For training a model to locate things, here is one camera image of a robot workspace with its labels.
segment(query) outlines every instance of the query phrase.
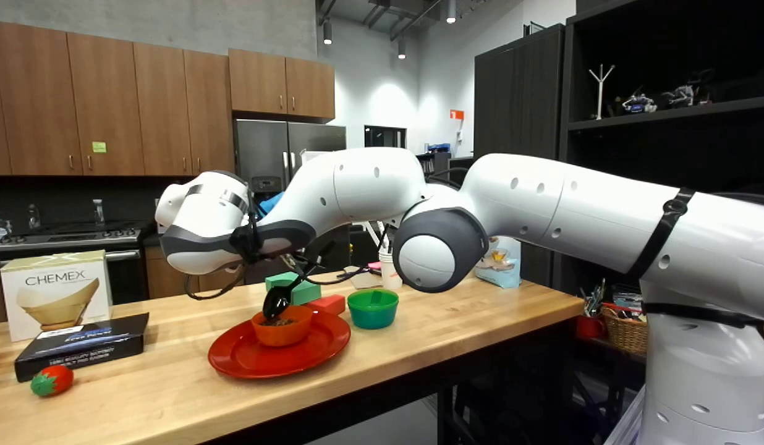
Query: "wooden table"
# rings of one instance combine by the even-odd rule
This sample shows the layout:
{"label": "wooden table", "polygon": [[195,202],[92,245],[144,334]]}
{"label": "wooden table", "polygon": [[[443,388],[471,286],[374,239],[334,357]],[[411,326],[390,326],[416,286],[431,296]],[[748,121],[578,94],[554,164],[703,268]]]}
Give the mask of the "wooden table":
{"label": "wooden table", "polygon": [[73,388],[56,398],[36,398],[14,380],[24,340],[9,344],[0,324],[0,443],[206,443],[581,313],[581,298],[531,281],[500,289],[469,277],[443,293],[403,286],[396,324],[353,329],[345,350],[322,367],[279,380],[214,372],[211,344],[250,319],[263,296],[253,284],[213,300],[113,307],[113,317],[150,313],[146,350],[77,367]]}

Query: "stainless steel refrigerator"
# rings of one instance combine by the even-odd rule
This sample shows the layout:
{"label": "stainless steel refrigerator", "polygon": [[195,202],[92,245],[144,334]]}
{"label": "stainless steel refrigerator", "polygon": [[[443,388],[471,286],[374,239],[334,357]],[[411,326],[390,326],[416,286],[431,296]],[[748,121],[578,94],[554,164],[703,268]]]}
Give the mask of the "stainless steel refrigerator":
{"label": "stainless steel refrigerator", "polygon": [[345,148],[345,129],[326,122],[238,118],[238,173],[254,193],[287,188],[308,150]]}

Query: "ceiling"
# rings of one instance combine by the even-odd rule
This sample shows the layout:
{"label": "ceiling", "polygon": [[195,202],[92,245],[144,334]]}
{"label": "ceiling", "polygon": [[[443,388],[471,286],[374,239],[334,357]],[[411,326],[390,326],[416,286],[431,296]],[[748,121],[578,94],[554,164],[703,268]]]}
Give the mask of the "ceiling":
{"label": "ceiling", "polygon": [[318,21],[323,16],[339,16],[397,40],[441,19],[444,7],[441,1],[443,0],[316,0],[316,7]]}

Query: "red plate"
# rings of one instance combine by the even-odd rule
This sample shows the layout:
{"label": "red plate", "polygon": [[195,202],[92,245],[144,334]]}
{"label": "red plate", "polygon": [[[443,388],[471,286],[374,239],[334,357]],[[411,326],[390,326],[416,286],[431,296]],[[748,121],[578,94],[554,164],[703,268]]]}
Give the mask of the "red plate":
{"label": "red plate", "polygon": [[307,339],[281,349],[263,345],[253,320],[242,320],[213,340],[208,360],[217,372],[232,377],[279,377],[326,362],[349,340],[350,326],[328,313],[313,313]]}

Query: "ceiling light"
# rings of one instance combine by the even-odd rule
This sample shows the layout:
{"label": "ceiling light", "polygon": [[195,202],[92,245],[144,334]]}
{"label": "ceiling light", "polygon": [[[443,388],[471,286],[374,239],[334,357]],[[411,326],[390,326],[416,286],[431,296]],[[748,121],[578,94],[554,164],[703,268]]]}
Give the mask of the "ceiling light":
{"label": "ceiling light", "polygon": [[323,21],[323,43],[332,43],[332,21]]}
{"label": "ceiling light", "polygon": [[457,0],[447,1],[447,24],[457,21]]}
{"label": "ceiling light", "polygon": [[406,59],[406,41],[397,40],[397,59]]}

